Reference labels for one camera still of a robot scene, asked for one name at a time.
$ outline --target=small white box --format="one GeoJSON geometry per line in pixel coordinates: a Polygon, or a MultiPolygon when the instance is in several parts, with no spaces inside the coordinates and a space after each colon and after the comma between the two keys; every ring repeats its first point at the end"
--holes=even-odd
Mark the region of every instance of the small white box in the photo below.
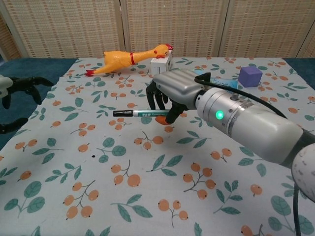
{"type": "Polygon", "coordinates": [[[151,74],[152,76],[169,71],[172,66],[173,50],[168,51],[165,58],[153,58],[151,60],[151,74]]]}

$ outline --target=marker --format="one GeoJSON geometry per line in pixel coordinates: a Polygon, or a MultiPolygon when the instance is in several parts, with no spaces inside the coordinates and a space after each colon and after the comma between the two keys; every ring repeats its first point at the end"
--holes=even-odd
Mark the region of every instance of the marker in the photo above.
{"type": "Polygon", "coordinates": [[[122,110],[113,111],[114,117],[157,117],[166,116],[169,110],[122,110]]]}

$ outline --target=rubber chicken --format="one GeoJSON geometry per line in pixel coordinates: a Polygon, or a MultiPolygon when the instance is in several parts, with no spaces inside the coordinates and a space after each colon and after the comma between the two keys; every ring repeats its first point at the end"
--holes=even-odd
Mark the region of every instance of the rubber chicken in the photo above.
{"type": "Polygon", "coordinates": [[[122,67],[135,65],[136,63],[149,58],[165,58],[168,55],[169,50],[173,50],[173,47],[169,44],[161,44],[152,50],[140,53],[121,51],[104,52],[105,66],[97,70],[87,70],[85,75],[93,76],[94,74],[113,72],[122,67]]]}

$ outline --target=purple foam block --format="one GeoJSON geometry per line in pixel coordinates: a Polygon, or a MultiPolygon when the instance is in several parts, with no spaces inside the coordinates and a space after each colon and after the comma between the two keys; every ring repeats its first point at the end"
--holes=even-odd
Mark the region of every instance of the purple foam block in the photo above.
{"type": "Polygon", "coordinates": [[[238,76],[238,81],[244,87],[256,87],[259,85],[262,72],[256,66],[242,67],[238,76]]]}

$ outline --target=woven screen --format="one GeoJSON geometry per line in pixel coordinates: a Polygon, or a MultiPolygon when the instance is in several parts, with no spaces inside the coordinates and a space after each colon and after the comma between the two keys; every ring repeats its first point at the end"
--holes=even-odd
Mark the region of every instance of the woven screen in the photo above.
{"type": "Polygon", "coordinates": [[[13,37],[8,30],[2,16],[0,16],[0,48],[4,53],[2,56],[7,60],[13,60],[21,57],[21,54],[18,51],[13,37]]]}
{"type": "Polygon", "coordinates": [[[315,19],[315,0],[231,0],[221,57],[296,57],[315,19]]]}
{"type": "Polygon", "coordinates": [[[3,1],[30,57],[102,57],[123,49],[115,0],[3,1]]]}
{"type": "Polygon", "coordinates": [[[125,0],[132,51],[171,44],[174,56],[217,56],[227,10],[222,0],[125,0]]]}
{"type": "Polygon", "coordinates": [[[315,24],[313,24],[310,33],[308,34],[300,53],[299,58],[315,58],[315,24]]]}

